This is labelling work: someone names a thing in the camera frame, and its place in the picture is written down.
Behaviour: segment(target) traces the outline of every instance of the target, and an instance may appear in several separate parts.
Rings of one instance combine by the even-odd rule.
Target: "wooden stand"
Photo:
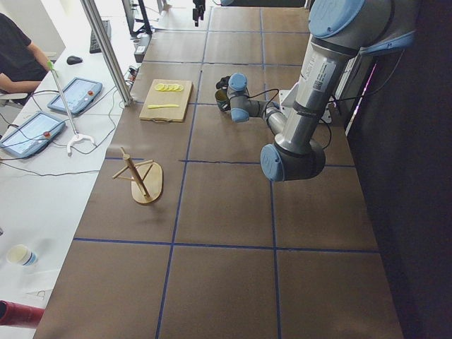
[[[112,178],[131,180],[133,199],[141,205],[148,205],[152,203],[162,193],[162,167],[154,162],[154,160],[134,164],[131,156],[127,154],[122,147],[121,152],[122,159],[126,162],[127,166],[117,172]],[[120,177],[120,175],[126,170],[130,170],[132,172],[132,177]]]

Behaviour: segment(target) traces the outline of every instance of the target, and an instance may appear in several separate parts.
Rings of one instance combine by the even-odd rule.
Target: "wooden base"
[[[138,187],[137,183],[131,182],[132,197],[137,203],[140,203],[141,205],[148,205],[152,203],[160,196],[160,194],[162,194],[163,171],[162,167],[159,164],[154,162],[153,164],[137,167],[138,173],[141,177],[143,177],[150,166],[152,166],[152,168],[150,169],[148,176],[143,180],[143,183],[149,192],[149,196],[144,196],[143,193],[141,193],[141,190]]]
[[[179,92],[160,92],[155,89],[159,83],[178,84],[183,86],[183,90]],[[140,112],[141,120],[167,121],[167,122],[183,122],[186,114],[186,106],[189,103],[191,88],[193,83],[188,80],[165,80],[154,79],[148,96]],[[177,105],[178,107],[165,107],[148,109],[149,105]]]

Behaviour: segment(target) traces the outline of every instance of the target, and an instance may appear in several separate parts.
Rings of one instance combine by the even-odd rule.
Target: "lemon slice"
[[[158,91],[162,91],[164,86],[165,86],[164,84],[158,83],[157,85],[155,85],[154,89],[158,90]]]

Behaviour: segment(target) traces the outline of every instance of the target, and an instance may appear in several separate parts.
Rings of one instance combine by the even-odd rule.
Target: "black shirt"
[[[27,49],[30,43],[17,25],[0,13],[0,73],[12,81],[41,81],[47,72]]]

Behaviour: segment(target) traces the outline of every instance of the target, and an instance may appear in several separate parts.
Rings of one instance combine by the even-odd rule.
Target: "cutting board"
[[[184,86],[180,92],[177,91],[159,91],[155,89],[159,83],[178,84]],[[155,121],[175,121],[183,122],[186,113],[186,106],[189,103],[191,88],[193,84],[186,80],[164,80],[155,79],[150,86],[148,96],[144,102],[143,109],[140,112],[141,120]],[[179,107],[165,107],[148,109],[148,105],[175,104]]]

